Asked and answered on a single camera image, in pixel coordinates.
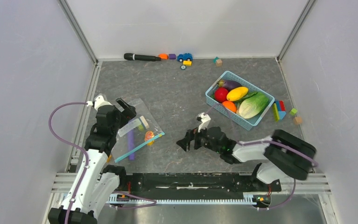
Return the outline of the yellow toy mango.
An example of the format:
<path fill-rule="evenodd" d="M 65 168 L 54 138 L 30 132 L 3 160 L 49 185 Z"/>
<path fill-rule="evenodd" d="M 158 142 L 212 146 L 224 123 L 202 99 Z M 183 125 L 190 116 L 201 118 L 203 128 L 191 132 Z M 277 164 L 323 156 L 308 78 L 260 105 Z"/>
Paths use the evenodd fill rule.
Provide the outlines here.
<path fill-rule="evenodd" d="M 247 87 L 237 87 L 232 89 L 226 96 L 227 101 L 237 101 L 240 100 L 242 97 L 244 97 L 248 93 Z"/>

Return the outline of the red toy apple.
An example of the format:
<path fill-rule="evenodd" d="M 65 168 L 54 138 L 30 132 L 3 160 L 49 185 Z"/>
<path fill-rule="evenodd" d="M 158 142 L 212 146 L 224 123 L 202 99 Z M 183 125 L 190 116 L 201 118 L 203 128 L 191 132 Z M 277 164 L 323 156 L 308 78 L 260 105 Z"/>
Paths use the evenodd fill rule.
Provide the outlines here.
<path fill-rule="evenodd" d="M 227 94 L 229 93 L 229 91 L 223 87 L 219 87 L 216 89 L 216 91 L 214 92 L 213 96 L 214 99 L 219 102 L 219 103 L 223 103 L 224 101 L 227 100 Z"/>

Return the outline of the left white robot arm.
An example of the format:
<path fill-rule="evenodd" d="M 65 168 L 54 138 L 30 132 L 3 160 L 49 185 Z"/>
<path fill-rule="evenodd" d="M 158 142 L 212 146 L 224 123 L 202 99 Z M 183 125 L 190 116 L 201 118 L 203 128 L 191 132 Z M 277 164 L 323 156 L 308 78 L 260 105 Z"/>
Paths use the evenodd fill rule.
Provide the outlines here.
<path fill-rule="evenodd" d="M 122 111 L 103 95 L 84 103 L 93 107 L 97 113 L 96 123 L 83 147 L 61 138 L 51 130 L 58 140 L 83 153 L 82 168 L 67 196 L 58 208 L 51 208 L 48 213 L 51 224 L 96 224 L 109 195 L 115 189 L 123 190 L 127 186 L 128 178 L 124 167 L 104 167 L 117 142 L 118 130 L 136 117 L 135 107 L 121 98 L 117 98 L 116 102 L 122 107 Z"/>

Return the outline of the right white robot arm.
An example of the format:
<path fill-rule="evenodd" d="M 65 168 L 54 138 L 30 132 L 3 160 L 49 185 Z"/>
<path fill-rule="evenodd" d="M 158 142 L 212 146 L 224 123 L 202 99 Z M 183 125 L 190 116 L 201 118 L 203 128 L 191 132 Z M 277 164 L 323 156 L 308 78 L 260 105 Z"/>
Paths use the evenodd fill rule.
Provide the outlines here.
<path fill-rule="evenodd" d="M 310 143 L 284 131 L 276 129 L 265 138 L 254 141 L 235 141 L 226 136 L 220 127 L 190 129 L 176 144 L 189 151 L 201 147 L 219 154 L 229 164 L 261 161 L 250 178 L 255 190 L 263 190 L 273 181 L 289 176 L 304 181 L 309 171 L 318 165 L 314 157 L 316 148 Z"/>

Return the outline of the clear zip top bag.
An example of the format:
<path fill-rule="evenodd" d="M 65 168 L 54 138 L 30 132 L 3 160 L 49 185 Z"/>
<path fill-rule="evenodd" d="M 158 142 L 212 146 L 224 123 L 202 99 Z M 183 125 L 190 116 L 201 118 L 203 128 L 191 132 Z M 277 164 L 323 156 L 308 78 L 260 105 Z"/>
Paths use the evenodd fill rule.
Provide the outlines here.
<path fill-rule="evenodd" d="M 128 124 L 118 130 L 116 137 L 117 142 L 111 152 L 112 160 L 115 163 L 126 160 L 131 153 L 135 154 L 138 150 L 148 146 L 145 142 L 145 133 L 147 131 L 153 131 L 155 135 L 154 141 L 165 134 L 142 99 L 136 98 L 132 100 L 129 105 L 136 108 L 137 115 L 131 119 Z M 141 124 L 139 120 L 140 116 L 146 118 L 150 126 L 149 129 L 144 131 L 138 130 L 138 126 Z M 127 149 L 127 133 L 132 129 L 134 130 L 134 148 L 129 152 Z"/>

